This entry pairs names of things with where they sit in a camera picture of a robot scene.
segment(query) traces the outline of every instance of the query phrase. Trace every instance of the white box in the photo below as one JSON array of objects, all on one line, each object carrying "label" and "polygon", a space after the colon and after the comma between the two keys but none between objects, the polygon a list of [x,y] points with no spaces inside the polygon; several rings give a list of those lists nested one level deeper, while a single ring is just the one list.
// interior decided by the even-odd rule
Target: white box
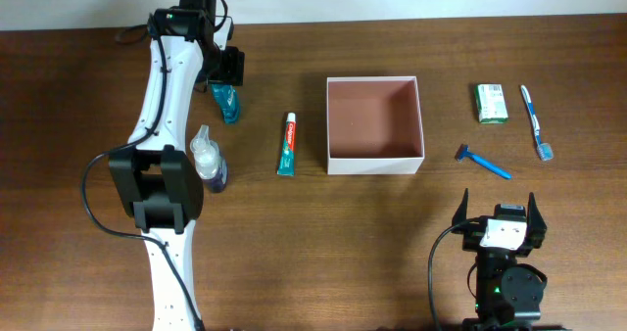
[{"label": "white box", "polygon": [[414,174],[424,161],[415,76],[326,79],[328,174]]}]

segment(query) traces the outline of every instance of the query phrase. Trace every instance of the brown table surface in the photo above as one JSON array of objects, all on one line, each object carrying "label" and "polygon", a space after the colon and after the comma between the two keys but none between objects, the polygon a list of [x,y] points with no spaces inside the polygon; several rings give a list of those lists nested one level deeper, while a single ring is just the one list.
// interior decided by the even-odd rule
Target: brown table surface
[{"label": "brown table surface", "polygon": [[[212,329],[429,329],[427,257],[464,188],[468,214],[526,206],[549,227],[524,262],[549,276],[543,324],[627,326],[627,16],[238,25],[246,52],[240,121],[195,94],[230,184],[205,197],[194,237],[196,298]],[[143,244],[106,235],[80,204],[79,177],[137,121],[147,41],[115,29],[0,33],[0,319],[3,330],[148,330]],[[416,175],[327,176],[325,79],[416,75],[426,159]],[[500,83],[509,122],[479,124],[471,85]],[[530,90],[555,159],[542,163],[518,85]],[[295,178],[275,173],[285,112],[298,115]],[[505,181],[454,154],[460,143]],[[135,231],[105,165],[89,198],[105,224]],[[447,237],[435,262],[445,323],[473,317],[474,254]]]}]

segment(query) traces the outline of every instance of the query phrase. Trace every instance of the toothpaste tube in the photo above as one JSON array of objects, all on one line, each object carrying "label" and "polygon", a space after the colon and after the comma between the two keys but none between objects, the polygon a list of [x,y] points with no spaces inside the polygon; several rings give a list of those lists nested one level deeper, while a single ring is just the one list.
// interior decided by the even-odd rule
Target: toothpaste tube
[{"label": "toothpaste tube", "polygon": [[294,135],[296,135],[296,115],[290,113],[287,115],[281,161],[278,163],[276,174],[294,176]]}]

